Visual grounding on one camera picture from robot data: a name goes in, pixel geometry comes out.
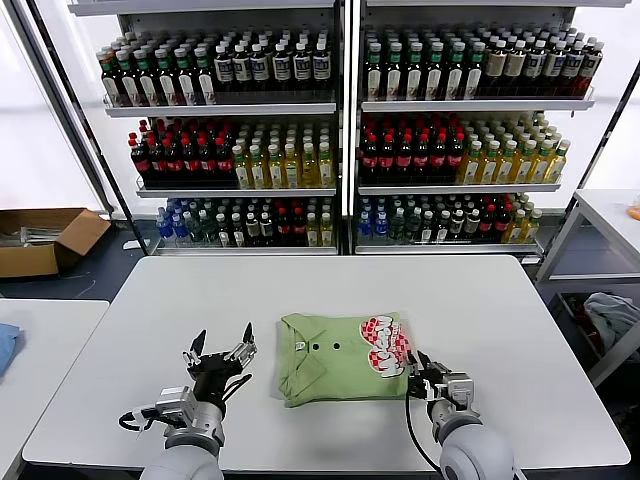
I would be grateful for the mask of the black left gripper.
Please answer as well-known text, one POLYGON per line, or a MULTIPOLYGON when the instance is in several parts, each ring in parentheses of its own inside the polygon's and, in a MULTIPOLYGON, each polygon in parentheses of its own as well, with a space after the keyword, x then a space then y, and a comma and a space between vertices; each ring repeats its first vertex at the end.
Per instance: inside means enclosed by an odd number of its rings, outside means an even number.
POLYGON ((229 353, 202 356, 205 339, 206 330, 203 329, 182 356, 187 372, 195 382, 195 398, 199 402, 222 403, 227 382, 240 375, 257 353, 253 326, 251 322, 247 324, 242 341, 229 353))

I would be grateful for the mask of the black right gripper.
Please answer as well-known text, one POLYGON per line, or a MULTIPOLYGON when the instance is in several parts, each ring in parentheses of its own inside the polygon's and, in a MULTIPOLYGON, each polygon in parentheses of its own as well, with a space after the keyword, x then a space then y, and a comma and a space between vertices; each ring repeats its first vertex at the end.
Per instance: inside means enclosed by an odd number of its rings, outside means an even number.
POLYGON ((439 362, 433 362, 421 351, 417 351, 418 360, 412 351, 407 353, 408 383, 407 395, 426 401, 437 401, 443 398, 446 388, 444 376, 450 370, 439 362))

